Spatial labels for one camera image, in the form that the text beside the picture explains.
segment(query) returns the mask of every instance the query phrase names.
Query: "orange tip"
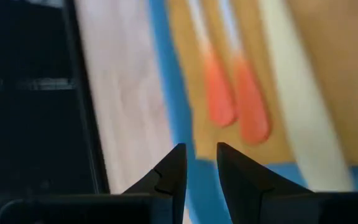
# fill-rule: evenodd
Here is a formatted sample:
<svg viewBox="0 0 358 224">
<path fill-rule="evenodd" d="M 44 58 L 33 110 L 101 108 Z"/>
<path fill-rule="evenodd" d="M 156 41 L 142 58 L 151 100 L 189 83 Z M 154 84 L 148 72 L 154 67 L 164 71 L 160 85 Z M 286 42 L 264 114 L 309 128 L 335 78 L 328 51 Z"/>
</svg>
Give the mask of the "orange tip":
<svg viewBox="0 0 358 224">
<path fill-rule="evenodd" d="M 269 138 L 270 123 L 250 62 L 236 57 L 234 73 L 241 137 L 248 144 L 262 143 Z"/>
<path fill-rule="evenodd" d="M 217 126 L 225 127 L 236 119 L 234 93 L 214 50 L 203 56 L 209 117 Z"/>
</svg>

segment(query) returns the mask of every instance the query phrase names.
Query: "black object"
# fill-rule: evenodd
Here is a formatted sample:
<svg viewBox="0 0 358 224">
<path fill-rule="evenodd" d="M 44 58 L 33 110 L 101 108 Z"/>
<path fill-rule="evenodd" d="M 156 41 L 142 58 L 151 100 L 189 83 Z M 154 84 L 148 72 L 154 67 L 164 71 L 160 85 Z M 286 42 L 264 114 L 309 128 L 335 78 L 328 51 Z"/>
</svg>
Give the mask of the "black object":
<svg viewBox="0 0 358 224">
<path fill-rule="evenodd" d="M 47 1 L 0 0 L 0 196 L 106 194 L 73 6 Z"/>
<path fill-rule="evenodd" d="M 234 224 L 358 223 L 358 193 L 314 193 L 225 143 L 218 168 Z"/>
<path fill-rule="evenodd" d="M 186 146 L 178 144 L 122 195 L 0 198 L 0 224 L 180 224 L 186 166 Z"/>
</svg>

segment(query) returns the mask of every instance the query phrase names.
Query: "blue surface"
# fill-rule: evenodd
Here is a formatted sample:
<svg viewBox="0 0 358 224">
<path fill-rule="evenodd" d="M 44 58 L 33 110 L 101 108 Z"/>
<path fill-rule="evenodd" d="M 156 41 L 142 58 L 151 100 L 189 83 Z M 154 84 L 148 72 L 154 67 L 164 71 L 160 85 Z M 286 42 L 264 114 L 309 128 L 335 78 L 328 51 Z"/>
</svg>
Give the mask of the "blue surface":
<svg viewBox="0 0 358 224">
<path fill-rule="evenodd" d="M 154 45 L 158 55 L 160 81 L 168 109 L 168 119 L 174 144 L 186 143 L 188 153 L 188 183 L 186 206 L 191 221 L 198 223 L 231 223 L 219 185 L 216 166 L 211 161 L 195 158 L 191 111 L 175 49 L 169 31 L 164 0 L 149 0 L 150 20 L 154 32 Z M 305 186 L 294 164 L 270 165 L 269 169 Z M 358 167 L 352 172 L 358 189 Z"/>
</svg>

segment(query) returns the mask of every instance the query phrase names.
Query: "wooden board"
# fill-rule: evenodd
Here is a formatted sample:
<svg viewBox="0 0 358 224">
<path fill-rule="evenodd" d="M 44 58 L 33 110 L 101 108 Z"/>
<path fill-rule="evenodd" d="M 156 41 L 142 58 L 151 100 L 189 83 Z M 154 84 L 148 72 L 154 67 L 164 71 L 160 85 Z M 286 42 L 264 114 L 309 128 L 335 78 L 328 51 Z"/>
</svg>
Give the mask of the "wooden board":
<svg viewBox="0 0 358 224">
<path fill-rule="evenodd" d="M 193 134 L 197 156 L 203 159 L 215 159 L 216 143 L 223 141 L 263 164 L 292 162 L 293 156 L 287 143 L 269 66 L 269 55 L 264 44 L 257 0 L 235 0 L 234 3 L 244 43 L 261 84 L 273 127 L 269 140 L 258 146 L 249 146 L 240 139 L 237 124 L 221 129 L 215 127 L 209 120 L 200 53 L 193 32 L 189 8 L 186 0 L 169 0 L 167 2 L 172 36 L 184 71 L 188 98 L 193 112 Z M 226 71 L 232 74 L 218 2 L 205 0 L 203 4 L 208 21 L 210 21 L 212 41 L 224 61 Z"/>
<path fill-rule="evenodd" d="M 358 164 L 358 1 L 287 0 L 345 156 Z"/>
</svg>

